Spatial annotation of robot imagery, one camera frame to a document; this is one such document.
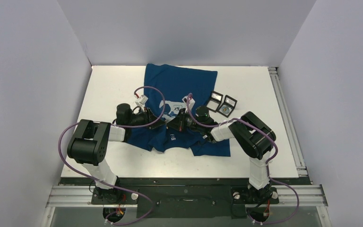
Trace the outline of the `blue cartoon print t-shirt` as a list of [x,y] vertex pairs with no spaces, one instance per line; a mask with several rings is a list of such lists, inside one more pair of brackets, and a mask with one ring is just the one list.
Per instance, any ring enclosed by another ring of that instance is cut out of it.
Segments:
[[[144,77],[144,95],[148,97],[145,106],[155,117],[170,122],[179,110],[186,107],[183,98],[192,93],[194,107],[205,106],[214,91],[217,71],[180,68],[170,65],[148,64]],[[136,128],[131,130],[127,141],[135,147],[165,152],[170,148],[189,148],[193,155],[229,157],[230,142],[223,140],[211,143],[199,132],[186,129],[183,132],[162,125],[156,129]]]

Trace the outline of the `round blue pin badge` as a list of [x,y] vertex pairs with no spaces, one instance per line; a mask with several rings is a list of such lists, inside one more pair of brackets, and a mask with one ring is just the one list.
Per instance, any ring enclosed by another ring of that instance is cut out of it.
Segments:
[[231,111],[231,109],[228,106],[222,106],[220,110],[223,114],[226,114],[226,115],[228,115]]

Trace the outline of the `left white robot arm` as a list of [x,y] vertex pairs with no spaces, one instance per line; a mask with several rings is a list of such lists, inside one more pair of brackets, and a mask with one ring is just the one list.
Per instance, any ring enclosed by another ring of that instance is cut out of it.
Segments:
[[118,203],[124,196],[118,176],[105,160],[108,143],[126,142],[131,137],[133,126],[155,129],[165,125],[165,121],[159,120],[149,108],[142,107],[138,113],[133,113],[126,103],[117,105],[116,121],[120,127],[109,122],[81,120],[67,147],[68,157],[94,177],[95,196],[110,203]]

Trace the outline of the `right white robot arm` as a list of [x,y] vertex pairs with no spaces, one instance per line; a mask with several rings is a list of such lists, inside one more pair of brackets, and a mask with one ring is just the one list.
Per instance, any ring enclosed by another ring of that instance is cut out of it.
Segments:
[[276,135],[254,113],[247,112],[237,120],[217,123],[209,115],[207,107],[198,107],[195,115],[190,115],[186,108],[182,108],[166,125],[180,132],[198,132],[211,143],[236,139],[250,161],[248,197],[253,202],[278,198],[277,192],[272,188],[268,167]]

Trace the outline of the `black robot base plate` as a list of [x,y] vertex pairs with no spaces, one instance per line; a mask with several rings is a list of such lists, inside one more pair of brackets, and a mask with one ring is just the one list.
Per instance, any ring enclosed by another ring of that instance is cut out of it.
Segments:
[[309,184],[308,180],[282,178],[262,190],[248,185],[247,178],[121,178],[116,189],[100,189],[93,180],[64,177],[65,186],[86,186],[88,204],[101,205],[111,222],[124,219],[136,208],[137,218],[269,217],[270,205],[282,204],[286,185]]

